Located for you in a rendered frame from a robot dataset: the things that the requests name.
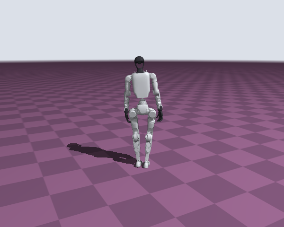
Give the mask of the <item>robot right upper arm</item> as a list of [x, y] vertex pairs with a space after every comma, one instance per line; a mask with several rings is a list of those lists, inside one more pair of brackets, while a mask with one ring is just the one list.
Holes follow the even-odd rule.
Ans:
[[154, 73], [149, 73], [150, 79], [152, 79], [152, 86], [153, 86], [153, 94], [154, 95], [159, 95], [158, 92], [158, 82], [157, 82], [157, 78], [156, 75]]

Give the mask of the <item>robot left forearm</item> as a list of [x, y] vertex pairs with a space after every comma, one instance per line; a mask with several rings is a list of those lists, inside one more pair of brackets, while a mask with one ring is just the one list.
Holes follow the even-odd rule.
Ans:
[[[125, 97], [125, 92], [124, 92], [124, 111], [125, 111], [125, 108], [129, 107], [129, 100], [130, 100], [130, 98]], [[128, 108], [128, 110], [129, 110], [129, 108]]]

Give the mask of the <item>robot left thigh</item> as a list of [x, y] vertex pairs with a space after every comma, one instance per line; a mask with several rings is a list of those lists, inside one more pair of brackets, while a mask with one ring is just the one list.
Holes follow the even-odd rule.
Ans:
[[137, 116], [137, 107], [132, 108], [129, 110], [129, 117], [131, 121], [131, 126], [134, 134], [134, 141], [139, 141], [140, 140], [140, 135], [139, 135], [139, 127], [138, 127], [138, 116]]

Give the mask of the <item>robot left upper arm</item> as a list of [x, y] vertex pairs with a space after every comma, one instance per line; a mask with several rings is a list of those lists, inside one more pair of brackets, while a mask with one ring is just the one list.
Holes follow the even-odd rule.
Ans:
[[125, 77], [125, 96], [131, 95], [131, 92], [130, 92], [130, 86], [131, 86], [130, 81], [131, 80], [132, 80], [132, 75], [127, 75]]

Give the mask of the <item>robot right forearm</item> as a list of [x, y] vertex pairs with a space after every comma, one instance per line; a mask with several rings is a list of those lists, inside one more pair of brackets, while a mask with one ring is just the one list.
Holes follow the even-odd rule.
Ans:
[[[158, 92], [159, 92], [159, 90], [158, 90]], [[156, 100], [157, 109], [160, 109], [160, 106], [162, 106], [161, 105], [161, 99], [160, 99], [160, 92], [159, 92], [159, 95], [155, 96], [155, 100]]]

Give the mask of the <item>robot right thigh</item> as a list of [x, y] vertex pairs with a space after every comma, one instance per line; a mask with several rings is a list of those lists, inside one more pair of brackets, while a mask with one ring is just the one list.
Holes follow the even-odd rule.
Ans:
[[150, 142], [151, 140], [151, 135], [153, 135], [155, 119], [156, 119], [156, 110], [148, 107], [148, 129], [147, 129], [147, 134], [145, 136], [146, 141]]

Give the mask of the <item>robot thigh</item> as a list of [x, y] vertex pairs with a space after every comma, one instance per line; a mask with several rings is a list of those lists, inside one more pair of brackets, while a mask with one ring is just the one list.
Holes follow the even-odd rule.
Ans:
[[134, 134], [134, 141], [139, 141], [140, 140], [140, 135], [139, 135], [139, 127], [138, 127], [138, 116], [137, 116], [137, 107], [132, 108], [129, 110], [129, 117], [131, 121], [131, 126]]
[[156, 119], [156, 110], [148, 107], [148, 129], [147, 129], [147, 134], [145, 136], [146, 141], [150, 142], [151, 140], [151, 135], [153, 135], [155, 119]]

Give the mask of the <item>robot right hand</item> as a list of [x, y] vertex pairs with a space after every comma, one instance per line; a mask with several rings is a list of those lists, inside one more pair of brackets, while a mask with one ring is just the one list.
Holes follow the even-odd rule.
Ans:
[[[162, 106], [160, 106], [160, 109], [158, 109], [158, 111], [159, 119], [157, 120], [157, 122], [160, 122], [163, 119]], [[158, 118], [158, 116], [156, 118]]]

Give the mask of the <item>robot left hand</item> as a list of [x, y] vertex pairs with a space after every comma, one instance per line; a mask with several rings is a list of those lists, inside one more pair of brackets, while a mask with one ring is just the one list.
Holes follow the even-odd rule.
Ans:
[[128, 121], [128, 119], [129, 119], [129, 118], [128, 118], [128, 112], [129, 112], [129, 111], [128, 111], [128, 108], [125, 108], [125, 111], [124, 111], [125, 117], [126, 117], [126, 119], [127, 119], [127, 122], [128, 122], [128, 123], [131, 123], [130, 121]]

